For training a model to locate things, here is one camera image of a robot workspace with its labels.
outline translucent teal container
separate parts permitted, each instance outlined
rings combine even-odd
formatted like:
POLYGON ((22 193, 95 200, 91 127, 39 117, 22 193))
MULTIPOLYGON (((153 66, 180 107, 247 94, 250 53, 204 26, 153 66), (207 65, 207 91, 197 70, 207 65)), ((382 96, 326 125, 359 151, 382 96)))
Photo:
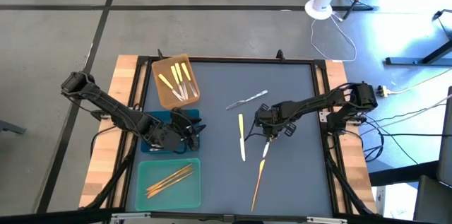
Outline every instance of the translucent teal container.
POLYGON ((179 208, 196 208, 201 205, 201 168, 197 158, 181 160, 150 160, 138 164, 138 186, 135 209, 156 211, 179 208), (148 199, 148 187, 192 164, 194 173, 148 199))

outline yellow handle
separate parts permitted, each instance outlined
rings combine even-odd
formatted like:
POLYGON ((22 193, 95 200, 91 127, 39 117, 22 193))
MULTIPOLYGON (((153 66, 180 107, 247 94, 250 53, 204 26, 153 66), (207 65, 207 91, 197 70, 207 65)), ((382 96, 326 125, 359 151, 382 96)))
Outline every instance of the yellow handle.
POLYGON ((189 70, 186 69, 186 66, 185 66, 185 63, 184 63, 184 62, 182 63, 182 69, 183 69, 184 72, 185 72, 185 76, 189 79, 189 81, 191 81, 190 74, 189 74, 189 70))
POLYGON ((182 82, 184 79, 182 78, 181 67, 179 66, 178 63, 176 63, 176 71, 177 75, 179 76, 179 80, 182 82))
POLYGON ((239 114, 240 137, 243 138, 243 114, 239 114))
POLYGON ((158 78, 160 78, 160 80, 162 80, 163 83, 165 83, 165 85, 167 85, 172 90, 171 83, 168 82, 168 80, 162 74, 158 74, 158 78))
POLYGON ((174 66, 171 66, 172 75, 174 76, 174 79, 176 81, 176 84, 179 84, 179 78, 177 77, 176 68, 174 66))

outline gray floor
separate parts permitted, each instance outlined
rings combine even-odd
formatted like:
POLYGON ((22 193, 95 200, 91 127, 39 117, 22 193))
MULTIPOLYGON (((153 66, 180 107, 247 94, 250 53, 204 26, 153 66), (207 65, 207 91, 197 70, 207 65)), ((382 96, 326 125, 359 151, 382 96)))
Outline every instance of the gray floor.
MULTIPOLYGON (((304 5, 307 0, 114 0, 114 4, 253 4, 304 5)), ((424 56, 448 38, 432 12, 452 8, 451 0, 362 0, 378 9, 353 13, 340 27, 355 41, 358 58, 346 63, 349 81, 384 84, 392 90, 434 75, 444 68, 388 67, 388 56, 424 56)), ((0 0, 0 4, 98 4, 105 0, 0 0)), ((347 5, 333 0, 333 5, 347 5)), ((81 70, 93 41, 100 11, 0 11, 0 119, 27 127, 16 136, 0 134, 0 214, 31 213, 69 102, 59 86, 71 71, 81 70)), ((165 55, 188 52, 197 56, 274 57, 282 49, 288 58, 321 59, 310 45, 312 19, 290 11, 112 11, 109 14, 92 74, 107 90, 118 54, 165 55)), ((314 25, 316 44, 334 59, 349 59, 352 48, 330 20, 314 25)), ((452 74, 403 95, 379 102, 370 115, 387 117, 420 109, 445 96, 452 74)), ((441 131, 442 107, 390 132, 441 131)), ((89 163, 89 142, 96 120, 79 112, 68 152, 55 188, 50 211, 75 209, 89 163)), ((438 138, 397 138, 418 162, 435 160, 438 138)), ((365 148, 379 142, 364 137, 365 148)), ((370 171, 412 164, 386 139, 370 171)))

